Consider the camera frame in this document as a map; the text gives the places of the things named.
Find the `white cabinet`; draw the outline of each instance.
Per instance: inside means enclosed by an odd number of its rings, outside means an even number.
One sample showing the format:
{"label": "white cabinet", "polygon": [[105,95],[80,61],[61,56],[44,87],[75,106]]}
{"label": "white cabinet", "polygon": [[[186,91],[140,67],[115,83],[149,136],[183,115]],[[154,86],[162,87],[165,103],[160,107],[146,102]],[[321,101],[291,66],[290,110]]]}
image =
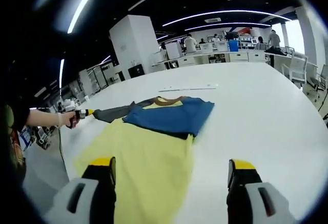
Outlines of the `white cabinet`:
{"label": "white cabinet", "polygon": [[249,52],[248,59],[250,62],[266,62],[264,52]]}
{"label": "white cabinet", "polygon": [[179,64],[179,67],[185,67],[185,66],[195,65],[196,61],[195,61],[195,58],[189,57],[186,59],[179,59],[178,64]]}
{"label": "white cabinet", "polygon": [[230,61],[231,62],[248,62],[248,54],[247,54],[247,52],[230,53]]}

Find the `blue container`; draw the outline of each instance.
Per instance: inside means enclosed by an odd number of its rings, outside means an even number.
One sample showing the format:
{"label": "blue container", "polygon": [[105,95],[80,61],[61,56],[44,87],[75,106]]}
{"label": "blue container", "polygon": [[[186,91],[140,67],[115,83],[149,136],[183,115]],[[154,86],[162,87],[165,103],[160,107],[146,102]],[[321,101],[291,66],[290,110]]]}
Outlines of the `blue container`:
{"label": "blue container", "polygon": [[230,40],[228,41],[230,51],[238,51],[238,41],[237,40]]}

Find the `cable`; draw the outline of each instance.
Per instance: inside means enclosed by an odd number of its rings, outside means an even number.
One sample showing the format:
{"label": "cable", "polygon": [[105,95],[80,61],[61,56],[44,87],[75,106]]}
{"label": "cable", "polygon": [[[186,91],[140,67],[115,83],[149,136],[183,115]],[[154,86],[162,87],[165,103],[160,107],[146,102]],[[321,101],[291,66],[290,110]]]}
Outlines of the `cable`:
{"label": "cable", "polygon": [[64,160],[64,157],[63,157],[62,136],[61,136],[61,134],[60,134],[60,127],[58,127],[58,132],[59,132],[59,152],[60,152],[61,159],[63,160],[63,163],[64,163],[65,171],[66,171],[66,173],[67,173],[66,165],[65,165],[65,160]]}
{"label": "cable", "polygon": [[328,95],[328,90],[327,90],[326,96],[324,97],[324,99],[323,99],[323,101],[322,101],[322,105],[320,106],[320,108],[318,109],[318,111],[321,110],[321,108],[322,108],[322,106],[323,106],[323,104],[324,104],[324,101],[325,101],[326,98],[327,98],[327,95]]}

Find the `yellow t-shirt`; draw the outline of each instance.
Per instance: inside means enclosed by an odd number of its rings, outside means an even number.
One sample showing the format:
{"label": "yellow t-shirt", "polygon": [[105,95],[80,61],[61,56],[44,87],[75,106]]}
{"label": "yellow t-shirt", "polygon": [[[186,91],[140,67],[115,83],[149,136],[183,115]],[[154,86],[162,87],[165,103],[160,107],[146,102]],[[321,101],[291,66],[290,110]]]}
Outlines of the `yellow t-shirt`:
{"label": "yellow t-shirt", "polygon": [[[180,101],[173,106],[182,105]],[[152,104],[144,109],[158,108]],[[97,158],[116,158],[114,223],[171,223],[192,172],[192,141],[116,119],[74,160],[82,175]]]}

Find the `white table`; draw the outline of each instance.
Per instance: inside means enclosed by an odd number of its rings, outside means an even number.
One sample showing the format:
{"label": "white table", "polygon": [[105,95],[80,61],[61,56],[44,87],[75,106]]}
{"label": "white table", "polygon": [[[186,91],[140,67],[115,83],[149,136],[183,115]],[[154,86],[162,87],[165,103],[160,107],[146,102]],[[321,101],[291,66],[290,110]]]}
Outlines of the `white table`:
{"label": "white table", "polygon": [[[216,90],[159,93],[167,86],[218,84]],[[303,217],[328,178],[328,130],[308,98],[287,78],[263,63],[206,64],[160,71],[111,85],[81,108],[108,109],[162,95],[186,95],[215,107],[193,145],[191,183],[176,223],[228,223],[227,177],[231,158],[254,164],[264,182]],[[73,158],[100,133],[105,122],[93,117],[62,128],[70,179]]]}
{"label": "white table", "polygon": [[244,50],[244,49],[241,49],[239,51],[222,51],[222,52],[213,51],[211,53],[202,53],[201,51],[196,51],[194,54],[187,54],[187,55],[179,57],[179,58],[165,60],[165,61],[153,64],[153,67],[157,66],[157,65],[164,64],[164,63],[169,63],[169,62],[172,62],[172,61],[179,61],[179,60],[188,59],[188,58],[192,58],[192,57],[202,57],[202,56],[217,55],[217,54],[236,54],[236,53],[261,53],[261,54],[266,54],[266,55],[271,55],[271,56],[279,56],[279,57],[283,57],[283,58],[287,58],[287,59],[292,58],[291,55],[283,56],[283,55],[279,55],[279,54],[267,53],[267,52],[264,52],[263,50]]}

